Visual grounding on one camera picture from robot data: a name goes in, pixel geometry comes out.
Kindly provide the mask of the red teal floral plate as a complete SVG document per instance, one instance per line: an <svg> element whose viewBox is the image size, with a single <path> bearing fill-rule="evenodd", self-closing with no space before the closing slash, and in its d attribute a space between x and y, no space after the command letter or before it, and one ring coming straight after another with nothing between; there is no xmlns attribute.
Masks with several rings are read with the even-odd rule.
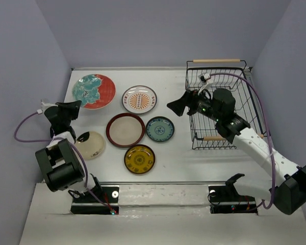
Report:
<svg viewBox="0 0 306 245"><path fill-rule="evenodd" d="M71 93L76 101L81 101L81 107L96 110L107 106L114 99L116 87L109 77L90 74L77 80Z"/></svg>

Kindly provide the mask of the white plate orange sunburst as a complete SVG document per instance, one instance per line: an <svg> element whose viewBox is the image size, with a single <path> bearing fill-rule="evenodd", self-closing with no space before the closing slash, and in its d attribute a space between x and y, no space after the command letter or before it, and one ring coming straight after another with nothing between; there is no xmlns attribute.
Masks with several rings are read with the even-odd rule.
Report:
<svg viewBox="0 0 306 245"><path fill-rule="evenodd" d="M121 102L128 112L145 114L156 106L157 99L157 94L153 89L144 85L136 85L123 93Z"/></svg>

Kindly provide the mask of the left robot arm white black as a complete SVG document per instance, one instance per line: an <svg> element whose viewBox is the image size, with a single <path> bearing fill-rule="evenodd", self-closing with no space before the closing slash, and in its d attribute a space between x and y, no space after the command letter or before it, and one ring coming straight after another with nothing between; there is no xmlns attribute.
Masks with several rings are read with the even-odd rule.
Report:
<svg viewBox="0 0 306 245"><path fill-rule="evenodd" d="M41 101L38 113L50 122L49 144L35 153L43 179L52 192L68 190L72 197L100 200L104 194L96 177L88 185L89 173L80 152L76 149L76 134L71 122L78 118L81 101L52 104Z"/></svg>

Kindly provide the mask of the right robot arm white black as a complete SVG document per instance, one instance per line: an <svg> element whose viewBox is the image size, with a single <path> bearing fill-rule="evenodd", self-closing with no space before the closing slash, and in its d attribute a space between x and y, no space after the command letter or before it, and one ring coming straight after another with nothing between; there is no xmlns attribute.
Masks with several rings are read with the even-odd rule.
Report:
<svg viewBox="0 0 306 245"><path fill-rule="evenodd" d="M258 183L236 174L224 188L225 196L236 200L242 195L259 198L273 204L280 212L291 215L306 203L306 165L299 166L274 150L250 124L235 113L236 100L224 88L216 89L212 97L198 90L186 90L183 96L167 104L177 116L185 108L188 115L200 113L215 121L218 134L249 155L272 178Z"/></svg>

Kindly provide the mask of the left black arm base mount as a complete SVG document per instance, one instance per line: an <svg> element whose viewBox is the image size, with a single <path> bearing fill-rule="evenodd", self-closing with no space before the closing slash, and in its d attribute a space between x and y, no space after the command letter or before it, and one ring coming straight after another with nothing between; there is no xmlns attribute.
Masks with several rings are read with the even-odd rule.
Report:
<svg viewBox="0 0 306 245"><path fill-rule="evenodd" d="M91 192L80 193L68 190L72 197L70 212L79 215L117 215L119 213L119 187L101 186L93 187Z"/></svg>

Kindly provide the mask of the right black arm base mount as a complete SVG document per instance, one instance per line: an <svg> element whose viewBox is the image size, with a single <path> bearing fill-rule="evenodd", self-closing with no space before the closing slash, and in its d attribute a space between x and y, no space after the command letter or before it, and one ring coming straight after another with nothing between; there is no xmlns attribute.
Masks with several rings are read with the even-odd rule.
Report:
<svg viewBox="0 0 306 245"><path fill-rule="evenodd" d="M255 198L246 195L238 195L225 185L209 186L207 198L210 203L211 214L258 214Z"/></svg>

